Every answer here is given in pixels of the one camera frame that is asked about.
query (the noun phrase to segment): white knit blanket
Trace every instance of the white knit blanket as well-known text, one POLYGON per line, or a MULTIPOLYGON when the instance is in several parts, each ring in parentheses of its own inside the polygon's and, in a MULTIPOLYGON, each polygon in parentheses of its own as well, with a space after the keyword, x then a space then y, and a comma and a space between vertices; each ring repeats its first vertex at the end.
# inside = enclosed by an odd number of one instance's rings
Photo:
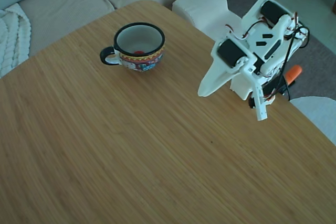
POLYGON ((0 78, 28 59, 31 28, 19 4, 0 10, 0 78))

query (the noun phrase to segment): white chair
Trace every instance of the white chair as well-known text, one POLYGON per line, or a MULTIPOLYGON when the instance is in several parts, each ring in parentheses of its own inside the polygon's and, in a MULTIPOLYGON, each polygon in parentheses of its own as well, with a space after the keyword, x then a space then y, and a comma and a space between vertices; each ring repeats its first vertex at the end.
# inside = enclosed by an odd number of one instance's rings
POLYGON ((327 97, 300 97, 291 103, 336 145, 336 101, 327 97))
POLYGON ((229 11, 226 0, 176 0, 172 10, 214 41, 229 31, 226 24, 237 36, 243 34, 241 18, 229 11))

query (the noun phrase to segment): colorful floral pattern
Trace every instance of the colorful floral pattern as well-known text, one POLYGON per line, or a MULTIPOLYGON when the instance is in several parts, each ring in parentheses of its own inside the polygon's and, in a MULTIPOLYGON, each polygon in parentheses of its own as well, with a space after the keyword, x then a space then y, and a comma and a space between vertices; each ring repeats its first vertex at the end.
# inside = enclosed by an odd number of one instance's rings
POLYGON ((124 54, 121 55, 121 63, 134 71, 138 72, 145 72, 148 71, 156 66, 158 64, 162 57, 163 57, 163 48, 160 49, 158 52, 145 56, 145 57, 131 57, 131 56, 126 56, 124 54))

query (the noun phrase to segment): orange handle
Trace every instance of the orange handle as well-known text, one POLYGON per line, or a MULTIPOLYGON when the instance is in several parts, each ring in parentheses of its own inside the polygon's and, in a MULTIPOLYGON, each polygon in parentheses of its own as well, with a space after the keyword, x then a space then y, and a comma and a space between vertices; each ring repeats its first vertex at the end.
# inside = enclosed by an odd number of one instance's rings
POLYGON ((294 65, 290 70, 285 74, 286 81, 290 85, 295 79, 302 73, 302 67, 299 65, 294 65))

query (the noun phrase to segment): black mug rim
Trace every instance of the black mug rim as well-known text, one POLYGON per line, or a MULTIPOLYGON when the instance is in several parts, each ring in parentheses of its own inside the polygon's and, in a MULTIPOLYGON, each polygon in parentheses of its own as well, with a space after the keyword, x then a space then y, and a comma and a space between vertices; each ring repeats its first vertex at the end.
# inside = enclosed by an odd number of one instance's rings
POLYGON ((135 23, 130 23, 128 25, 125 25, 125 26, 121 27, 117 31, 117 33, 115 34, 115 36, 114 36, 114 48, 117 51, 119 51, 119 52, 121 52, 121 53, 123 53, 125 55, 132 56, 132 57, 143 57, 143 56, 152 55, 153 53, 159 51, 163 47, 164 43, 165 43, 165 36, 164 36, 163 31, 160 28, 158 28, 156 25, 153 25, 153 24, 150 24, 150 23, 146 23, 146 22, 135 22, 135 23), (118 39, 118 36, 120 35, 120 33, 122 31, 124 31, 125 29, 129 28, 129 27, 138 26, 138 25, 153 27, 154 29, 156 29, 160 33, 160 35, 162 37, 162 42, 161 42, 161 44, 156 49, 154 49, 154 50, 152 50, 150 52, 146 52, 144 54, 134 54, 134 53, 131 53, 131 52, 127 52, 127 51, 125 51, 125 50, 123 50, 122 48, 119 47, 119 45, 117 43, 117 39, 118 39))

